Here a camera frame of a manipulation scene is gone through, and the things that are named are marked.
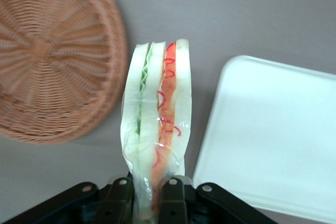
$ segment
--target white tray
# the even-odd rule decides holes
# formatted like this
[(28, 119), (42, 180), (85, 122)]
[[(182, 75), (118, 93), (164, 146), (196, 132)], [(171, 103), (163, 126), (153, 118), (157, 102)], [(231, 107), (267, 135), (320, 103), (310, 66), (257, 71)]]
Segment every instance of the white tray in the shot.
[(250, 56), (224, 67), (193, 177), (336, 223), (336, 76)]

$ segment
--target wicker basket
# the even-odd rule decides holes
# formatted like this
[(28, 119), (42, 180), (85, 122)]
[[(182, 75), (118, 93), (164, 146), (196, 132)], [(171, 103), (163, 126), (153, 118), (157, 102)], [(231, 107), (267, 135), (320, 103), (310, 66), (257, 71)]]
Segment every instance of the wicker basket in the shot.
[(0, 0), (0, 132), (55, 144), (120, 97), (127, 44), (114, 0)]

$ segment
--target black holder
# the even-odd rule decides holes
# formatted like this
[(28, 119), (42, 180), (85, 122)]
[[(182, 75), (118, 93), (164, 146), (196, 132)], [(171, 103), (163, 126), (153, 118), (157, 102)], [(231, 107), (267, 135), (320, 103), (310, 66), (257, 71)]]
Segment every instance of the black holder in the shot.
[[(132, 176), (116, 179), (103, 189), (80, 183), (4, 224), (131, 224), (134, 201)], [(158, 224), (276, 224), (217, 184), (194, 189), (179, 177), (163, 187)]]

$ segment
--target sandwich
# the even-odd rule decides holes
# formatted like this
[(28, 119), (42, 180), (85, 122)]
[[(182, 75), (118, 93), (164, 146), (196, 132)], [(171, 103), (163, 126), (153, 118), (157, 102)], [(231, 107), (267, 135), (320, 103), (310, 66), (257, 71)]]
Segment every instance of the sandwich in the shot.
[(133, 176), (137, 223), (155, 223), (161, 187), (184, 175), (191, 127), (189, 45), (179, 39), (137, 45), (124, 91), (123, 156)]

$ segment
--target gray table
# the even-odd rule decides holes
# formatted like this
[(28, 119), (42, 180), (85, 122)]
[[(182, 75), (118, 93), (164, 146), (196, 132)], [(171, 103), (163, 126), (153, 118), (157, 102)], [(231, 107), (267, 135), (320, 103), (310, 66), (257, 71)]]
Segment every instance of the gray table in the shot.
[[(151, 41), (190, 41), (193, 118), (186, 153), (192, 177), (224, 63), (236, 55), (336, 74), (336, 0), (117, 0), (130, 51)], [(40, 146), (0, 136), (0, 222), (84, 181), (102, 187), (127, 166), (120, 103), (93, 131)], [(317, 223), (266, 212), (279, 223)]]

